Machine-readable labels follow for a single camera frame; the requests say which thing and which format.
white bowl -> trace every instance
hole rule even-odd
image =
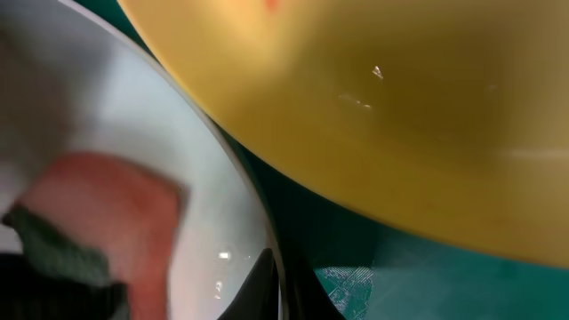
[[[0,210],[70,150],[122,156],[185,184],[172,320],[217,319],[260,252],[278,257],[267,213],[220,132],[105,21],[69,1],[2,1],[0,70]],[[0,250],[19,250],[8,229]]]

teal table surface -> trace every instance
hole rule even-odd
[[[146,49],[116,0],[77,2]],[[569,319],[569,271],[469,252],[367,220],[228,139],[262,188],[277,234],[300,244],[348,320]]]

red mark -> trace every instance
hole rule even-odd
[[[278,6],[278,0],[265,0],[265,5],[270,11],[273,12]]]

yellow bowl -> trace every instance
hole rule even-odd
[[[569,267],[569,2],[120,2],[199,106],[303,186]]]

plate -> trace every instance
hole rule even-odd
[[[217,319],[261,251],[278,252],[220,132],[148,54],[78,4],[3,1],[0,21],[0,209],[75,150],[131,159],[178,181],[190,199],[170,273],[171,319]],[[8,230],[0,240],[19,250]]]
[[[567,3],[119,3],[200,108],[304,187],[421,236],[569,267]]]

